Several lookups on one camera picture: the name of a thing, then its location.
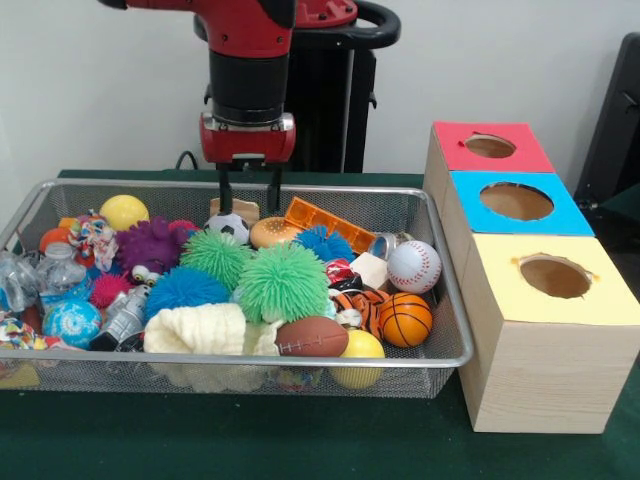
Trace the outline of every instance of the wooden box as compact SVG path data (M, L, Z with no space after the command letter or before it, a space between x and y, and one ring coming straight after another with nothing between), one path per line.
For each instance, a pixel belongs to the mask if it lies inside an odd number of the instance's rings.
M436 122L424 189L433 196L441 215L450 171L555 172L527 124Z
M459 279L472 232L593 236L553 173L460 171L450 178L441 217Z
M474 234L459 280L474 430L601 433L640 348L640 307L600 243Z

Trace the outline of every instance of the googly eye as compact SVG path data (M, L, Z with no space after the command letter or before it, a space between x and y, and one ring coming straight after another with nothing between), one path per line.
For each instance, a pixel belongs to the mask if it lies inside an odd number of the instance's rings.
M144 283L149 278L149 269L144 265L136 265L131 270L131 277L139 283Z
M160 275L154 272L150 272L149 275L147 276L145 283L150 287L154 287L156 283L158 283L159 278L160 278Z

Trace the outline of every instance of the metal mesh basket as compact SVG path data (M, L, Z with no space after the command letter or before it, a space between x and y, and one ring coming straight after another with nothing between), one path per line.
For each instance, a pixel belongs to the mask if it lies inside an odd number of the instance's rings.
M236 198L259 205L266 205L266 191L265 185L234 186ZM36 249L40 237L61 217L81 215L118 194L137 196L152 215L164 215L169 220L189 219L202 225L209 218L209 202L219 196L219 190L209 183L83 179L46 182L30 193L0 233L0 247L9 248L17 241L24 250ZM385 359L11 350L0 353L5 377L15 375L9 388L435 397L453 368L469 360L473 345L431 198L420 190L406 188L283 186L285 208L294 195L367 230L407 232L435 246L443 271L436 289L425 296L432 306L434 326L424 344L407 349L387 345ZM371 375L379 378L367 388L345 388L333 379L335 368L343 369L343 375L347 372L353 386L368 383Z

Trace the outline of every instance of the blue square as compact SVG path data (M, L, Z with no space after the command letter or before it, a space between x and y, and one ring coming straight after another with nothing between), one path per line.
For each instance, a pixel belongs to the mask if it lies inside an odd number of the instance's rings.
M594 236L553 173L467 171L451 172L451 176L471 230L476 233ZM514 212L535 218L522 220L515 218Z

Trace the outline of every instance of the soccer ball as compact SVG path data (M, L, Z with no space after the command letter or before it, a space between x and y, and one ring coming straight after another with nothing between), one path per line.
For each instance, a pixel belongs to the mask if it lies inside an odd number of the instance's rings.
M240 215L218 213L204 224L204 229L211 232L228 233L242 244L249 243L249 225Z

